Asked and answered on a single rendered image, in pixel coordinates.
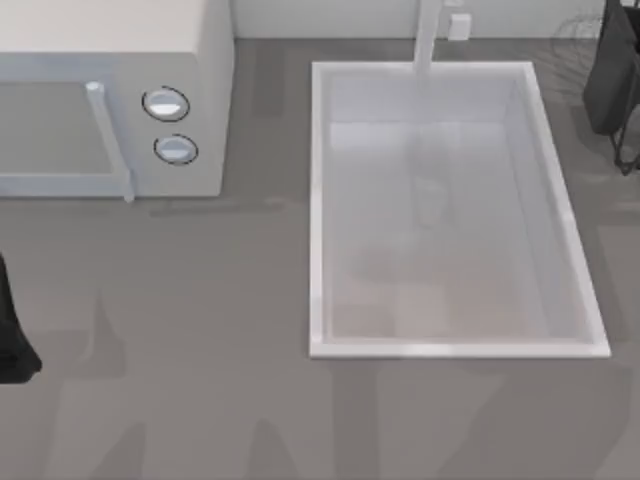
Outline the pale microwave oven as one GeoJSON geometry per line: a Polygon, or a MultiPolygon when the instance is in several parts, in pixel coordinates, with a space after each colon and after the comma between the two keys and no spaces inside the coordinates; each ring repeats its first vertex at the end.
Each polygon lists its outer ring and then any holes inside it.
{"type": "Polygon", "coordinates": [[[219,195],[234,62],[229,0],[0,0],[0,197],[123,198],[89,81],[106,88],[135,199],[219,195]],[[181,121],[144,111],[162,86],[188,98],[181,121]],[[155,155],[174,134],[197,144],[194,162],[155,155]]]}

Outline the large microwave knob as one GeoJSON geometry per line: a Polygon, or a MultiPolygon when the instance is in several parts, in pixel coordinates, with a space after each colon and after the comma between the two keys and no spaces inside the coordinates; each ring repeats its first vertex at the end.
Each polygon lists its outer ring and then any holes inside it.
{"type": "Polygon", "coordinates": [[[144,92],[141,103],[150,117],[165,123],[179,122],[190,112],[188,98],[179,90],[168,86],[144,92]]]}

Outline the small microwave knob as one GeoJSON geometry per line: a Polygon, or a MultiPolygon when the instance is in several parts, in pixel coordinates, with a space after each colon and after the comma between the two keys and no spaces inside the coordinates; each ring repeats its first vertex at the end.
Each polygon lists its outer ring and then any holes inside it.
{"type": "Polygon", "coordinates": [[[174,134],[158,138],[153,143],[155,155],[170,165],[188,165],[199,155],[197,144],[187,136],[174,134]]]}

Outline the white wall socket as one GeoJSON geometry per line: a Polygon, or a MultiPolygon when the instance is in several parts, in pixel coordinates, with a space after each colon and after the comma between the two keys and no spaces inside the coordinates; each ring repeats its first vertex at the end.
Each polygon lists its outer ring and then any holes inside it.
{"type": "Polygon", "coordinates": [[[454,13],[450,16],[448,40],[467,41],[471,37],[472,16],[469,13],[454,13]]]}

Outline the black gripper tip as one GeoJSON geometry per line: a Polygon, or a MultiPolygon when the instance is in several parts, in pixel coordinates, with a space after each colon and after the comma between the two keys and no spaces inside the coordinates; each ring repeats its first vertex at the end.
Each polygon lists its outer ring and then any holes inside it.
{"type": "Polygon", "coordinates": [[[43,362],[19,322],[0,253],[0,385],[25,384],[42,368],[43,362]]]}

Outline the white sink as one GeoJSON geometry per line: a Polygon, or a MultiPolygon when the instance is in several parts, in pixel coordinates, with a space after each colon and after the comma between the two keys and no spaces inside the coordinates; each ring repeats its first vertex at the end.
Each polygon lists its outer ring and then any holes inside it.
{"type": "Polygon", "coordinates": [[[607,358],[529,61],[311,68],[308,353],[607,358]]]}

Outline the tall white tap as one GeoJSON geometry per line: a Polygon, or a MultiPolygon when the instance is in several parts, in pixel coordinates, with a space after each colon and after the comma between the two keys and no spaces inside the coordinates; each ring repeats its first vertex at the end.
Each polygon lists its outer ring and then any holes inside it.
{"type": "Polygon", "coordinates": [[[424,86],[429,79],[442,8],[443,0],[418,0],[412,70],[420,86],[424,86]]]}

